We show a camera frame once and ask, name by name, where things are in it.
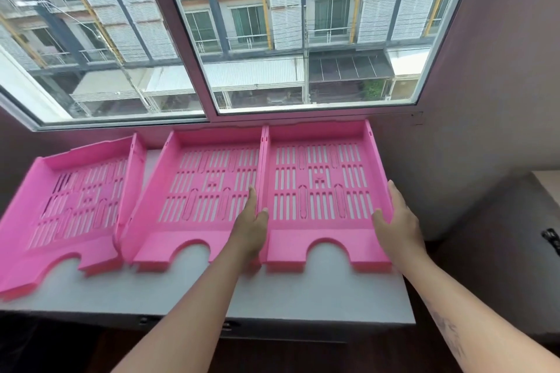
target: street light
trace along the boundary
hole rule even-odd
[[[42,6],[44,4],[52,6],[54,9],[56,9],[60,13],[66,15],[67,17],[70,17],[72,20],[74,20],[75,22],[77,22],[81,26],[83,26],[83,27],[87,28],[89,31],[91,31],[99,41],[103,42],[103,44],[105,44],[105,47],[107,47],[111,51],[111,53],[113,54],[116,64],[118,65],[119,69],[122,71],[124,76],[127,78],[127,81],[130,84],[130,86],[135,90],[136,94],[138,95],[138,98],[140,99],[140,101],[142,101],[142,104],[144,105],[144,108],[146,108],[148,110],[148,112],[159,112],[159,110],[157,108],[152,107],[152,105],[150,104],[150,102],[148,102],[148,100],[146,99],[144,94],[142,94],[142,91],[138,87],[136,87],[136,84],[134,84],[134,81],[132,81],[132,77],[130,77],[130,74],[124,68],[124,65],[122,65],[122,62],[120,61],[120,59],[116,55],[116,53],[113,52],[113,50],[111,49],[111,45],[105,39],[103,34],[98,33],[96,30],[92,30],[88,25],[86,25],[86,24],[82,23],[81,21],[77,20],[76,18],[74,18],[73,16],[68,14],[67,12],[64,12],[57,5],[55,5],[54,3],[52,3],[48,0],[41,0],[41,1],[38,1],[38,0],[18,0],[18,1],[15,2],[15,5],[19,6],[19,7]]]

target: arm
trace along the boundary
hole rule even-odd
[[[265,208],[255,217],[255,210],[256,193],[251,187],[220,254],[113,373],[208,371],[237,279],[267,237],[268,212]]]
[[[373,214],[377,239],[424,300],[462,370],[560,371],[560,359],[501,318],[430,259],[418,219],[393,182],[388,185],[395,212],[390,224],[380,210]]]

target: forearm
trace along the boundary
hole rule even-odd
[[[399,268],[466,373],[560,371],[558,358],[497,315],[428,255],[410,256]]]
[[[244,265],[242,252],[226,244],[185,296],[130,351],[114,373],[207,372]]]

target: building facade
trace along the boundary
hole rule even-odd
[[[450,0],[179,0],[221,109],[407,99]],[[0,0],[0,45],[74,117],[201,112],[155,0]]]

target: tattoo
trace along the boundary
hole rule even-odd
[[[432,315],[437,328],[440,330],[441,335],[444,337],[445,343],[451,350],[452,354],[458,360],[465,356],[463,347],[461,345],[461,339],[459,338],[459,332],[457,331],[457,326],[449,319],[442,317],[436,310],[433,309],[431,304],[424,301],[428,307],[428,311]]]

